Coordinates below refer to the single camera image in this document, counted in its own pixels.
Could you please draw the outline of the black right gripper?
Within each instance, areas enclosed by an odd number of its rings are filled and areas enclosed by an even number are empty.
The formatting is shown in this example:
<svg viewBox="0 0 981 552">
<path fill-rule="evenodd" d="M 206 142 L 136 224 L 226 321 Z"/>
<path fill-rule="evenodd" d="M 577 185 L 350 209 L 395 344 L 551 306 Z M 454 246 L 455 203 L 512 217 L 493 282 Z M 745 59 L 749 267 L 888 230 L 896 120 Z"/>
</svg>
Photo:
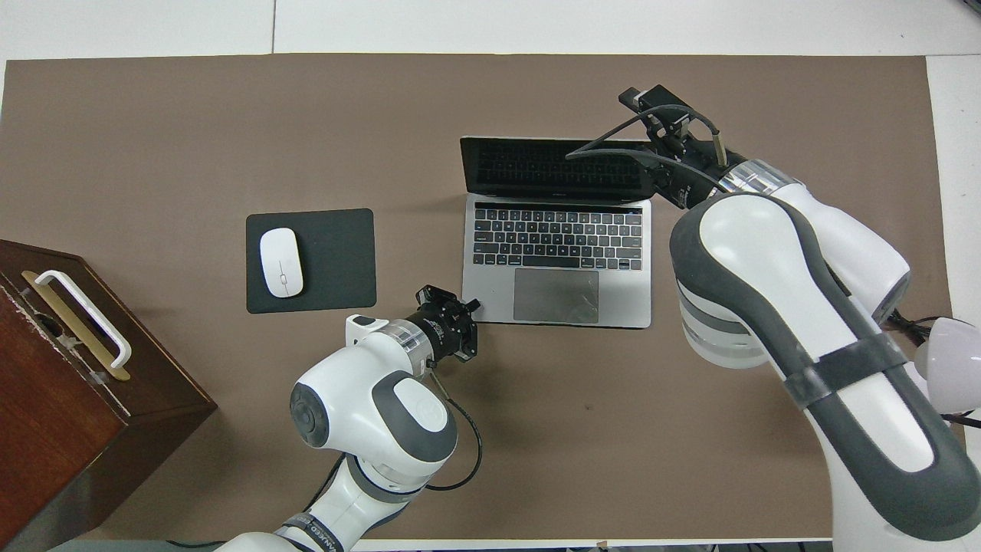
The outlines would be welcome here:
<svg viewBox="0 0 981 552">
<path fill-rule="evenodd" d="M 652 157 L 645 157 L 638 164 L 651 174 L 655 192 L 678 207 L 691 209 L 718 192 L 714 182 L 718 182 L 736 165 L 745 162 L 746 157 L 735 151 L 726 150 L 726 166 L 720 166 L 716 158 L 716 147 L 712 140 L 699 140 L 679 128 L 682 123 L 691 122 L 694 115 L 690 105 L 676 97 L 663 85 L 655 85 L 650 90 L 637 90 L 628 87 L 619 94 L 620 104 L 634 114 L 656 108 L 644 118 L 638 119 L 648 128 L 673 128 L 672 133 L 662 130 L 649 133 L 649 140 L 635 140 L 635 149 L 658 157 L 668 157 L 676 165 L 665 164 Z"/>
</svg>

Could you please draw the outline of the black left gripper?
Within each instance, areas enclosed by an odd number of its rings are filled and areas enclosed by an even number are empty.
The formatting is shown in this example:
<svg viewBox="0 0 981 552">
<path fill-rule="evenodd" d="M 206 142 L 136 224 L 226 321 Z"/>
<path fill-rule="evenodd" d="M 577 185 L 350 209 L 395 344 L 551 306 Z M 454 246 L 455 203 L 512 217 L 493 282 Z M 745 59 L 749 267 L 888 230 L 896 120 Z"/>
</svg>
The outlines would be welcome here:
<svg viewBox="0 0 981 552">
<path fill-rule="evenodd" d="M 479 334 L 476 325 L 460 321 L 463 317 L 473 317 L 481 308 L 477 298 L 461 303 L 455 294 L 441 287 L 425 285 L 416 294 L 419 307 L 407 316 L 426 335 L 432 348 L 432 356 L 439 361 L 448 356 L 459 361 L 470 361 L 477 356 Z"/>
</svg>

